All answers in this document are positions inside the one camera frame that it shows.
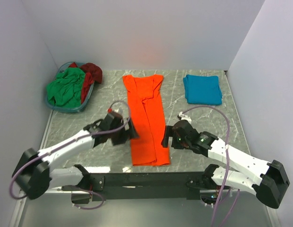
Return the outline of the orange t shirt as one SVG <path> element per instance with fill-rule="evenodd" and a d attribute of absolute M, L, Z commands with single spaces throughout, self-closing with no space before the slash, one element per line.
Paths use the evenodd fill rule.
<path fill-rule="evenodd" d="M 169 165 L 169 148 L 161 145 L 165 132 L 165 116 L 160 94 L 164 77 L 154 74 L 138 78 L 132 75 L 122 77 L 127 90 L 131 119 L 139 135 L 130 142 L 134 166 Z"/>

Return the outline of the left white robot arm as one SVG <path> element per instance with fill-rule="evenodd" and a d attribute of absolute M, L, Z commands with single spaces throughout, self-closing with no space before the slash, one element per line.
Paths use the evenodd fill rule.
<path fill-rule="evenodd" d="M 74 136 L 54 146 L 39 151 L 32 148 L 26 150 L 12 174 L 12 183 L 16 183 L 31 200 L 39 198 L 50 188 L 60 186 L 72 185 L 87 191 L 93 183 L 91 174 L 82 165 L 58 168 L 59 165 L 107 140 L 115 146 L 138 138 L 131 118 L 124 120 L 121 114 L 110 112 L 105 118 L 85 126 Z"/>

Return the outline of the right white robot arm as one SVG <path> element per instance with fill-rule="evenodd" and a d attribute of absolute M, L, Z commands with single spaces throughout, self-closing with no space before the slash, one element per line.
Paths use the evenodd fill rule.
<path fill-rule="evenodd" d="M 174 149 L 188 149 L 230 167 L 227 171 L 221 166 L 210 164 L 200 179 L 189 183 L 191 187 L 212 190 L 224 185 L 249 192 L 270 208 L 279 208 L 290 185 L 281 162 L 268 162 L 252 157 L 207 131 L 199 133 L 187 120 L 180 120 L 174 126 L 166 126 L 161 142 L 164 148 L 168 146 L 169 138 L 172 139 Z"/>

